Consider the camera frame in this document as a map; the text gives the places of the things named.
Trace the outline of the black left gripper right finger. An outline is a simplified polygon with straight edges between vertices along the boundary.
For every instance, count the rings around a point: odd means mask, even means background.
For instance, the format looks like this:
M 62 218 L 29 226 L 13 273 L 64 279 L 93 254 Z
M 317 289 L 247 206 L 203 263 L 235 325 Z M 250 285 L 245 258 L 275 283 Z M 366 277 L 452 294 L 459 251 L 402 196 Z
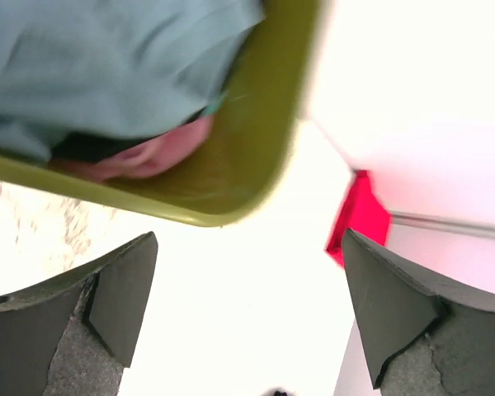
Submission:
M 370 381 L 383 395 L 495 395 L 495 294 L 348 229 L 342 251 Z

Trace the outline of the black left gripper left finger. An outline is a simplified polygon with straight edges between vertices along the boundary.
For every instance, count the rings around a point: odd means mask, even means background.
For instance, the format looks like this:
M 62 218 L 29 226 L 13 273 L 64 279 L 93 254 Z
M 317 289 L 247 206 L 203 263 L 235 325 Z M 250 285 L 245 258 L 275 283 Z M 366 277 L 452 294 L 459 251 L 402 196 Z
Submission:
M 116 395 L 130 367 L 158 255 L 152 232 L 0 295 L 0 396 Z

